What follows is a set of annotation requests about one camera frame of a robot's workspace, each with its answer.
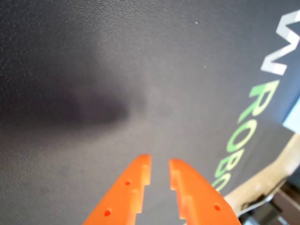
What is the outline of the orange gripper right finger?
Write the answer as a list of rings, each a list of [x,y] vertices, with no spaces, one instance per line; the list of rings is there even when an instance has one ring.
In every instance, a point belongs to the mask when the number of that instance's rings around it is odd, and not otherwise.
[[[223,196],[192,166],[169,160],[170,189],[176,192],[179,217],[188,225],[239,225]]]

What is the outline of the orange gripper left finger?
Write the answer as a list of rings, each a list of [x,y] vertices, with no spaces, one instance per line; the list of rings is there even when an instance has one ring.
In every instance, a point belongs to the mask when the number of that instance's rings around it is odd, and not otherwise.
[[[139,155],[120,175],[85,225],[134,225],[143,210],[145,186],[150,184],[151,156]]]

